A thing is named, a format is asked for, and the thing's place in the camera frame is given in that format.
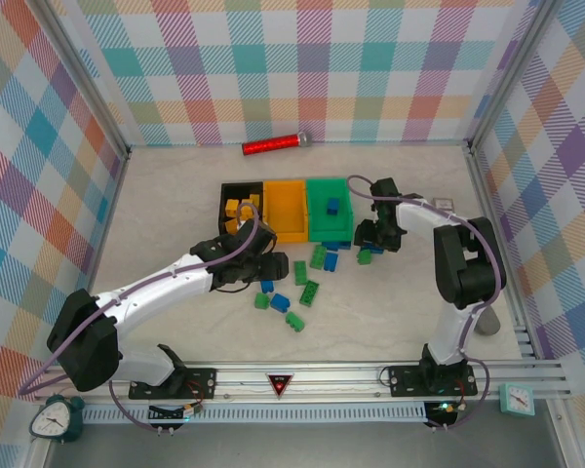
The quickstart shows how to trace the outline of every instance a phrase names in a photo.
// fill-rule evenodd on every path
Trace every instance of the green lego brick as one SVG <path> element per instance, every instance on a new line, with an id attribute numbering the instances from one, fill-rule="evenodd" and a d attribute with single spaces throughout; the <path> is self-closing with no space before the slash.
<path id="1" fill-rule="evenodd" d="M 308 282 L 308 272 L 305 268 L 305 261 L 296 261 L 294 263 L 294 283 L 297 286 L 305 285 Z"/>
<path id="2" fill-rule="evenodd" d="M 271 299 L 264 292 L 259 292 L 255 295 L 255 302 L 253 305 L 256 309 L 268 309 Z"/>
<path id="3" fill-rule="evenodd" d="M 314 253 L 312 253 L 312 259 L 310 260 L 310 268 L 316 268 L 317 270 L 322 269 L 327 254 L 328 254 L 327 247 L 316 246 L 314 248 Z"/>
<path id="4" fill-rule="evenodd" d="M 363 250 L 358 253 L 358 263 L 361 265 L 369 265 L 372 262 L 372 252 Z"/>
<path id="5" fill-rule="evenodd" d="M 301 332 L 305 328 L 305 324 L 301 318 L 293 312 L 286 314 L 286 323 L 289 324 L 291 328 L 297 333 Z"/>
<path id="6" fill-rule="evenodd" d="M 308 280 L 308 282 L 305 285 L 305 288 L 303 289 L 303 294 L 301 295 L 301 299 L 299 300 L 299 302 L 302 305 L 310 307 L 312 305 L 312 301 L 314 301 L 314 296 L 316 295 L 316 292 L 318 290 L 319 284 Z"/>

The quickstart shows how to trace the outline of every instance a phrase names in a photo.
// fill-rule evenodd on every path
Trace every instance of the cable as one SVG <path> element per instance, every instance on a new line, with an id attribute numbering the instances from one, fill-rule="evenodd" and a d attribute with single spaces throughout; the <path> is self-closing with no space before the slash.
<path id="1" fill-rule="evenodd" d="M 384 383 L 384 382 L 383 382 L 383 380 L 381 380 L 381 376 L 382 376 L 382 375 L 383 375 L 383 373 L 384 373 L 384 372 L 386 372 L 388 369 L 389 369 L 389 368 L 388 368 L 388 366 L 386 366 L 385 368 L 383 368 L 383 369 L 381 370 L 381 372 L 379 373 L 379 377 L 377 378 L 377 379 L 379 380 L 379 383 L 380 383 L 381 385 L 383 385 L 384 387 L 390 387 L 390 384 L 389 384 L 389 383 Z"/>
<path id="2" fill-rule="evenodd" d="M 253 280 L 250 280 L 246 285 L 244 285 L 242 288 L 239 288 L 238 290 L 215 290 L 218 293 L 228 293 L 228 294 L 235 294 L 235 293 L 240 293 L 241 291 L 246 290 L 251 284 L 252 284 Z"/>
<path id="3" fill-rule="evenodd" d="M 481 304 L 479 304 L 473 308 L 473 310 L 470 313 L 470 316 L 466 320 L 466 325 L 464 326 L 464 329 L 461 333 L 461 336 L 459 337 L 459 352 L 464 357 L 464 359 L 466 359 L 467 361 L 471 361 L 473 363 L 476 363 L 483 368 L 484 373 L 486 374 L 486 385 L 484 388 L 483 395 L 481 396 L 481 399 L 479 400 L 479 402 L 470 410 L 470 412 L 468 414 L 466 414 L 464 417 L 462 417 L 461 419 L 459 419 L 458 421 L 456 421 L 454 424 L 452 424 L 450 426 L 451 429 L 459 427 L 462 424 L 469 421 L 470 419 L 472 419 L 472 417 L 475 415 L 475 413 L 481 409 L 482 403 L 486 400 L 486 396 L 488 395 L 488 391 L 489 391 L 490 376 L 489 376 L 488 366 L 482 360 L 471 358 L 470 356 L 468 356 L 466 354 L 466 352 L 464 351 L 464 345 L 466 342 L 466 337 L 468 336 L 468 332 L 472 328 L 472 325 L 474 322 L 474 317 L 477 316 L 479 311 L 482 311 L 486 307 L 489 307 L 495 300 L 498 299 L 498 296 L 500 295 L 500 285 L 501 285 L 502 281 L 501 281 L 501 277 L 500 277 L 500 266 L 498 265 L 498 260 L 496 259 L 494 252 L 492 251 L 491 247 L 489 246 L 488 241 L 486 241 L 486 239 L 481 234 L 481 232 L 479 232 L 479 230 L 477 230 L 477 228 L 475 226 L 473 226 L 470 222 L 468 222 L 466 219 L 462 219 L 461 217 L 458 217 L 452 213 L 448 213 L 448 212 L 445 212 L 444 210 L 440 210 L 440 209 L 434 207 L 433 205 L 429 205 L 428 203 L 421 201 L 419 199 L 410 199 L 410 198 L 403 198 L 403 197 L 375 197 L 372 195 L 367 195 L 366 193 L 359 192 L 358 190 L 354 189 L 351 186 L 351 180 L 353 180 L 354 178 L 359 179 L 359 180 L 363 180 L 368 185 L 372 185 L 372 181 L 370 179 L 364 177 L 363 175 L 350 175 L 347 178 L 347 187 L 349 188 L 351 193 L 353 193 L 359 197 L 366 198 L 368 200 L 374 200 L 377 202 L 398 202 L 398 203 L 406 203 L 409 205 L 416 205 L 418 207 L 429 210 L 430 212 L 435 213 L 436 215 L 445 216 L 446 218 L 450 219 L 451 221 L 455 221 L 455 222 L 461 224 L 462 226 L 465 226 L 466 228 L 468 228 L 468 230 L 470 232 L 472 232 L 472 234 L 481 243 L 482 247 L 484 248 L 484 251 L 486 252 L 487 258 L 489 258 L 489 261 L 491 262 L 491 268 L 492 268 L 492 271 L 494 272 L 494 293 L 492 294 L 492 296 L 488 300 L 486 300 L 485 302 L 482 302 Z M 429 422 L 431 422 L 432 424 L 434 424 L 438 427 L 442 427 L 442 426 L 440 426 L 440 424 L 437 424 L 434 421 L 430 420 Z"/>
<path id="4" fill-rule="evenodd" d="M 195 385 L 196 387 L 199 387 L 199 393 L 197 393 L 195 391 L 195 389 L 193 388 L 193 385 Z M 191 389 L 191 392 L 193 393 L 193 395 L 195 395 L 197 393 L 197 396 L 199 398 L 195 398 L 195 406 L 201 406 L 202 403 L 204 403 L 204 389 L 202 388 L 202 386 L 199 384 L 199 382 L 196 382 L 194 380 L 189 380 L 188 382 L 186 382 L 186 386 L 188 388 Z"/>
<path id="5" fill-rule="evenodd" d="M 464 400 L 466 398 L 466 391 L 464 390 L 464 384 L 461 380 L 455 380 L 455 382 L 457 383 L 457 386 L 459 387 L 459 391 L 461 393 L 461 398 L 459 399 L 459 404 L 463 405 L 464 404 Z"/>
<path id="6" fill-rule="evenodd" d="M 244 206 L 251 207 L 253 210 L 253 219 L 258 219 L 257 208 L 253 204 L 251 204 L 249 202 L 245 202 L 245 203 L 241 203 L 236 210 L 237 220 L 240 218 L 241 209 Z M 231 258 L 234 258 L 236 255 L 238 255 L 242 251 L 244 251 L 249 246 L 249 244 L 254 240 L 255 233 L 257 232 L 257 228 L 258 228 L 258 222 L 254 222 L 250 236 L 243 243 L 243 245 L 241 247 L 239 247 L 236 251 L 229 253 L 228 255 L 222 256 L 221 258 L 218 258 L 216 260 L 205 261 L 203 263 L 197 263 L 195 265 L 183 266 L 181 268 L 178 268 L 175 271 L 175 273 L 172 273 L 171 271 L 167 271 L 165 273 L 161 273 L 160 275 L 156 275 L 156 276 L 153 276 L 151 278 L 147 278 L 139 283 L 136 283 L 134 286 L 132 286 L 128 290 L 121 292 L 119 294 L 119 298 L 121 300 L 127 299 L 130 296 L 130 294 L 135 293 L 136 291 L 140 290 L 141 288 L 149 286 L 152 283 L 156 283 L 157 281 L 164 280 L 165 278 L 169 278 L 170 276 L 174 276 L 174 275 L 177 275 L 180 273 L 185 273 L 185 272 L 191 271 L 191 270 L 197 270 L 200 268 L 208 268 L 209 266 L 219 265 L 220 263 L 223 263 L 224 261 L 227 261 Z M 52 353 L 52 356 L 50 356 L 50 358 L 48 358 L 48 360 L 43 364 L 43 366 L 41 366 L 41 368 L 39 368 L 39 370 L 37 370 L 33 375 L 31 375 L 23 383 L 23 385 L 18 390 L 18 395 L 20 395 L 20 396 L 28 395 L 29 393 L 35 392 L 41 388 L 47 387 L 48 385 L 52 385 L 53 383 L 56 383 L 56 382 L 59 382 L 61 380 L 66 379 L 67 374 L 64 373 L 63 375 L 59 375 L 58 377 L 55 377 L 51 380 L 48 380 L 46 382 L 42 382 L 38 385 L 31 387 L 33 382 L 35 380 L 37 380 L 41 376 L 42 373 L 47 371 L 48 368 L 59 358 L 59 356 L 67 348 L 67 346 L 69 346 L 71 344 L 71 342 L 74 339 L 76 339 L 76 336 L 78 336 L 94 320 L 96 320 L 98 317 L 100 317 L 104 312 L 106 312 L 108 309 L 110 309 L 115 304 L 117 304 L 117 301 L 115 299 L 111 299 L 110 301 L 108 301 L 108 303 L 104 304 L 103 306 L 100 307 L 100 309 L 98 309 L 96 312 L 94 312 L 89 318 L 84 320 L 82 322 L 82 324 L 80 324 L 78 327 L 76 327 L 76 329 L 65 339 L 65 341 L 57 348 L 57 350 L 54 353 Z"/>
<path id="7" fill-rule="evenodd" d="M 113 389 L 113 382 L 112 380 L 108 380 L 108 391 L 110 392 L 110 398 L 112 398 L 113 403 L 115 404 L 115 406 L 117 407 L 117 410 L 119 410 L 124 416 L 126 416 L 126 418 L 132 422 L 135 426 L 140 427 L 141 429 L 145 429 L 146 431 L 149 432 L 158 432 L 158 429 L 154 429 L 152 426 L 150 426 L 149 424 L 145 424 L 144 422 L 140 422 L 138 419 L 136 419 L 134 416 L 132 416 L 127 409 L 125 409 L 121 403 L 119 403 L 119 400 L 117 399 L 117 395 L 115 395 L 115 390 Z"/>

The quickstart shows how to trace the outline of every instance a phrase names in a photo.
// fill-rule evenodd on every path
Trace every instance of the alarm clock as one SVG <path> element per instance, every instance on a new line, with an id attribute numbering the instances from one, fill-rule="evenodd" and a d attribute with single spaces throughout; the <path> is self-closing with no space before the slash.
<path id="1" fill-rule="evenodd" d="M 518 383 L 498 386 L 500 411 L 514 416 L 535 416 L 533 389 Z"/>
<path id="2" fill-rule="evenodd" d="M 80 397 L 67 400 L 62 395 L 53 395 L 32 418 L 28 432 L 33 437 L 73 442 L 82 434 L 84 407 L 85 402 Z"/>

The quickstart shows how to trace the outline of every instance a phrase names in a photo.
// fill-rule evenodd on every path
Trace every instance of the red tube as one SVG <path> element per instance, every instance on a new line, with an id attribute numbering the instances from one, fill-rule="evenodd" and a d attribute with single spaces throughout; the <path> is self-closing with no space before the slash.
<path id="1" fill-rule="evenodd" d="M 265 151 L 309 145 L 310 138 L 307 134 L 305 132 L 299 132 L 296 135 L 278 136 L 276 138 L 243 143 L 243 154 L 249 156 L 250 154 L 263 153 Z"/>

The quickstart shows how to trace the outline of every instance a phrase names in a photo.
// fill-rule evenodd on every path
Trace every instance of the black mounting bracket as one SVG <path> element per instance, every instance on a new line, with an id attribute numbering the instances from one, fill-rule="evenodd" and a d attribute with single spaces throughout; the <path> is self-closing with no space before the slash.
<path id="1" fill-rule="evenodd" d="M 216 369 L 187 368 L 177 354 L 159 344 L 174 363 L 174 371 L 161 385 L 153 387 L 143 382 L 131 382 L 131 400 L 211 400 L 215 397 Z"/>
<path id="2" fill-rule="evenodd" d="M 477 381 L 466 360 L 439 366 L 425 344 L 417 366 L 388 368 L 390 395 L 393 397 L 472 397 L 477 395 Z"/>

